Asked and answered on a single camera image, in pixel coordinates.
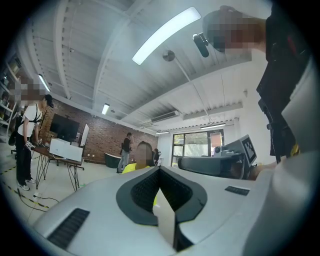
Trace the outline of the person's black shirt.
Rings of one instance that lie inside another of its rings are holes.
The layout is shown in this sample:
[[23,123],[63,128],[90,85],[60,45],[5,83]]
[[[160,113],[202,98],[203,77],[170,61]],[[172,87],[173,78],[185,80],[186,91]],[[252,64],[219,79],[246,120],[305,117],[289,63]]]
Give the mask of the person's black shirt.
[[298,27],[276,3],[265,24],[267,66],[256,91],[273,113],[282,115],[311,51]]

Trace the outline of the round ceiling fixture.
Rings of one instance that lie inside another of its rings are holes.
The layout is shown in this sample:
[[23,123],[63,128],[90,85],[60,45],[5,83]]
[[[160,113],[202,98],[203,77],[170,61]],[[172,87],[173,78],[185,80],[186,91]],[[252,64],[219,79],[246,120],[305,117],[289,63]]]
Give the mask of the round ceiling fixture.
[[162,58],[166,62],[172,62],[176,58],[176,55],[172,50],[166,50],[166,51],[163,52]]

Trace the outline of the white table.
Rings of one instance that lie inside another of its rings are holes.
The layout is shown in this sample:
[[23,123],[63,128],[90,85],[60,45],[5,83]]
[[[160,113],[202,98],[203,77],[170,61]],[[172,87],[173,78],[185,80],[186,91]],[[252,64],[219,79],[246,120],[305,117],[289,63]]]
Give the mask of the white table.
[[175,234],[175,212],[161,189],[156,194],[153,214],[158,218],[158,229],[164,239],[172,246]]

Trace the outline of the white board panel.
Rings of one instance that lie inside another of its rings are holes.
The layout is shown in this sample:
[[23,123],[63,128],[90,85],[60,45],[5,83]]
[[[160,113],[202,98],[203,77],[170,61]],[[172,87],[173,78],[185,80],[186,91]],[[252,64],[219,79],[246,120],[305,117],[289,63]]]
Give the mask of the white board panel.
[[80,145],[79,145],[80,147],[83,147],[86,145],[89,130],[90,130],[90,128],[89,128],[88,124],[85,124],[84,130],[82,133],[82,137],[81,137],[81,141],[80,141]]

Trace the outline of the large white box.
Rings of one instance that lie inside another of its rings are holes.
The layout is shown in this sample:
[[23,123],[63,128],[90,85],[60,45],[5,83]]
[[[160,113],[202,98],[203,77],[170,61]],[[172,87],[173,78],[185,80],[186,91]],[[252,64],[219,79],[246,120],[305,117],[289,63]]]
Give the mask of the large white box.
[[52,138],[50,141],[49,152],[53,155],[81,162],[83,149],[78,146],[71,145],[68,141]]

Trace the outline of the large window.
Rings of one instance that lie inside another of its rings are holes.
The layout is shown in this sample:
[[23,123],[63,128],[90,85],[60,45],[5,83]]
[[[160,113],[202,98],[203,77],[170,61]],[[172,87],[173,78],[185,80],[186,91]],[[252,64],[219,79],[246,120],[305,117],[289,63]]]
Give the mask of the large window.
[[209,144],[206,132],[175,134],[172,143],[171,166],[178,167],[181,157],[208,156]]

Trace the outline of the black wall television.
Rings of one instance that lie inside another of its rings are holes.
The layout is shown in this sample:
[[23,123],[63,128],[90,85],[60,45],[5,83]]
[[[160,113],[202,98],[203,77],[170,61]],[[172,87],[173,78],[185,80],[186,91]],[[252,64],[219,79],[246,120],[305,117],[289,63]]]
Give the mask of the black wall television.
[[57,134],[58,139],[71,143],[77,137],[79,126],[74,120],[54,114],[49,131]]

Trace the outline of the wooden table black legs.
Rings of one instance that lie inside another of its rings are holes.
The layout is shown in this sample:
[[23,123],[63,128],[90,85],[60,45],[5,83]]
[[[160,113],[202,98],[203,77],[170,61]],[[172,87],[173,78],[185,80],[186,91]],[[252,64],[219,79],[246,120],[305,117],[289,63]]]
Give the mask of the wooden table black legs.
[[39,160],[35,178],[36,189],[38,189],[41,179],[43,179],[44,181],[46,180],[50,161],[65,163],[73,190],[76,192],[78,189],[80,189],[78,169],[84,170],[84,168],[82,167],[84,160],[83,157],[80,158],[80,161],[63,158],[50,153],[48,147],[40,146],[33,148],[33,151],[35,153],[39,153]]

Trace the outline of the black chest pack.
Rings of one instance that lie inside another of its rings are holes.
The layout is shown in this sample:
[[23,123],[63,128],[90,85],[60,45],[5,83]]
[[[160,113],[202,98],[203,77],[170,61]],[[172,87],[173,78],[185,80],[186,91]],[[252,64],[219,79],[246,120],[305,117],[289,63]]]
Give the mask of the black chest pack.
[[258,105],[268,119],[266,127],[270,131],[270,155],[275,156],[278,164],[282,161],[282,157],[292,156],[296,139],[281,114],[274,113],[262,98],[258,101]]

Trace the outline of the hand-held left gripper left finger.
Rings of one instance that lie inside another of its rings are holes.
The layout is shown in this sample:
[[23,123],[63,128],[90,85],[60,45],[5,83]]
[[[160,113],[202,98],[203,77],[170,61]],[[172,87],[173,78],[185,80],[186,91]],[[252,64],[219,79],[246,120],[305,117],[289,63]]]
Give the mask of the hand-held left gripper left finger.
[[[50,253],[62,256],[173,256],[175,250],[156,226],[134,223],[119,208],[118,189],[150,168],[100,179],[51,207],[33,225]],[[87,217],[72,239],[53,237],[79,210]]]

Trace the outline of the white metal shelf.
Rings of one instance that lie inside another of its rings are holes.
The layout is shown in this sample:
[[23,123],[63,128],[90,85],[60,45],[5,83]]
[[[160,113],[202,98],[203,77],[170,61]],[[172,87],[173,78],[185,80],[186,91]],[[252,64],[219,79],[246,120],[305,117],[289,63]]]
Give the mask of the white metal shelf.
[[16,74],[20,67],[16,54],[0,65],[0,143],[9,141],[17,115],[14,92],[19,82]]

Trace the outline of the white air conditioner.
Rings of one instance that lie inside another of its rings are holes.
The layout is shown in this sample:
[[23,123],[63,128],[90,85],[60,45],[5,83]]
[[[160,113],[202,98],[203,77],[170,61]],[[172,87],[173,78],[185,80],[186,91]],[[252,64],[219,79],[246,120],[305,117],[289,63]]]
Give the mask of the white air conditioner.
[[153,123],[158,123],[158,122],[162,122],[168,119],[172,119],[172,118],[176,118],[179,117],[180,113],[177,110],[162,114],[160,116],[154,117],[151,119],[151,122]]

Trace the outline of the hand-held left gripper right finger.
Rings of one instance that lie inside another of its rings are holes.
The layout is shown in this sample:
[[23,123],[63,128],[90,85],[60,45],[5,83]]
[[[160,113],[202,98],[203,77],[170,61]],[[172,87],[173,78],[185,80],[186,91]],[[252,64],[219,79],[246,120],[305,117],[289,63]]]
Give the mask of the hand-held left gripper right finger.
[[172,244],[159,256],[245,255],[254,181],[160,167],[159,184],[173,205]]

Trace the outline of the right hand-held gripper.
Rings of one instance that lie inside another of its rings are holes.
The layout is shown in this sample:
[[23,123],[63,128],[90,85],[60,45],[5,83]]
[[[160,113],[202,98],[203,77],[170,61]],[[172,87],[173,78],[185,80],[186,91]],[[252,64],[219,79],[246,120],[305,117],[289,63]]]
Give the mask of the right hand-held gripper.
[[192,173],[247,180],[257,158],[247,134],[231,143],[216,147],[212,156],[183,156],[178,168]]

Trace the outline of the black yellow floor tape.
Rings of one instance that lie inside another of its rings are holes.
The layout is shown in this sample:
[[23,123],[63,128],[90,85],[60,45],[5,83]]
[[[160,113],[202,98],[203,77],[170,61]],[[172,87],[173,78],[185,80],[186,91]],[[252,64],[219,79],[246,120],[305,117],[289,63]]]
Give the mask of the black yellow floor tape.
[[25,195],[21,187],[18,185],[10,185],[5,181],[0,180],[0,191],[5,198],[5,201],[12,207],[20,202],[21,205],[38,212],[46,212],[50,209],[49,206],[35,201]]

